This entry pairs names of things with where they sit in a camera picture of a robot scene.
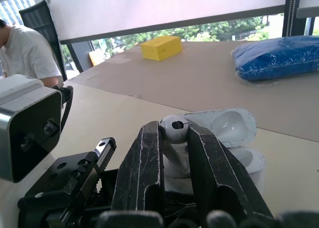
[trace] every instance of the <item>green foliage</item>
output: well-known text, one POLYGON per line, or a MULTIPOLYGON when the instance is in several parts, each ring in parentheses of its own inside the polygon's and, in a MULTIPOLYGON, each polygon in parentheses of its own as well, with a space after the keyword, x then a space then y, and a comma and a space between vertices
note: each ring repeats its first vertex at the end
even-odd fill
POLYGON ((319 35, 319 29, 314 29, 313 35, 319 35))
POLYGON ((261 28, 261 26, 256 27, 257 32, 255 34, 251 34, 247 37, 247 40, 266 40, 269 38, 269 31, 267 27, 261 28))
MULTIPOLYGON (((236 36, 236 39, 245 39, 244 35, 241 34, 253 31, 257 26, 259 26, 259 29, 262 30, 262 28, 265 26, 262 24, 262 18, 262 16, 258 16, 247 19, 222 21, 203 25, 192 25, 174 29, 94 40, 92 43, 94 48, 100 49, 105 54, 105 58, 107 59, 117 52, 130 49, 136 44, 143 43, 162 35, 179 36, 182 41, 226 41, 231 40, 233 35, 236 36)), ((265 32, 261 33, 262 38, 266 37, 265 32)))
POLYGON ((61 53, 65 64, 73 61, 70 51, 66 45, 61 45, 61 53))

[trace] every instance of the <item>brown cardboard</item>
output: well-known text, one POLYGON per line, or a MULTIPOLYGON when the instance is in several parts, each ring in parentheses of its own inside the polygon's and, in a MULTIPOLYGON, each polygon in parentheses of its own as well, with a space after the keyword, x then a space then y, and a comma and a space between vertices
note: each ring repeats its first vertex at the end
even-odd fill
POLYGON ((257 126, 319 141, 319 74, 260 86, 235 76, 231 51, 243 41, 187 42, 164 61, 144 59, 138 46, 71 81, 187 111, 244 108, 257 126))

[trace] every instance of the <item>white charging case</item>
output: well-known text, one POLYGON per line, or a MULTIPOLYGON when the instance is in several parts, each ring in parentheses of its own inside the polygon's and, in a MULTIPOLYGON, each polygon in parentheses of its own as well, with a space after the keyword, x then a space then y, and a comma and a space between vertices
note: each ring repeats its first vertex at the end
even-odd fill
MULTIPOLYGON (((257 150, 246 148, 254 140, 257 126, 255 118, 245 109, 226 109, 177 114, 201 127, 209 129, 225 147, 245 166, 260 193, 264 190, 266 160, 257 150)), ((173 148, 187 162, 185 144, 172 144, 173 148)), ((165 190, 193 194, 190 172, 178 174, 164 156, 165 190)))

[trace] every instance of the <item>blue bag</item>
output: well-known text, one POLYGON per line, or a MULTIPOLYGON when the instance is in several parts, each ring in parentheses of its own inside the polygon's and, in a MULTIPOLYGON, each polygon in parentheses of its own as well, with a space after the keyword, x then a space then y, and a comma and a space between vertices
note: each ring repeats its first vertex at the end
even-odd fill
POLYGON ((233 51, 236 74, 244 80, 269 80, 319 70, 319 36, 256 41, 233 51))

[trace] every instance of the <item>camera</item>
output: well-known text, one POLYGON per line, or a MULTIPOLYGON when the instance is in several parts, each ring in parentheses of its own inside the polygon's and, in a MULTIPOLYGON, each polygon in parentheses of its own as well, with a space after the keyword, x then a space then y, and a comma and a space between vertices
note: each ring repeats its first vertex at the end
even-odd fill
POLYGON ((62 94, 13 75, 0 83, 0 178, 22 180, 60 139, 62 94))

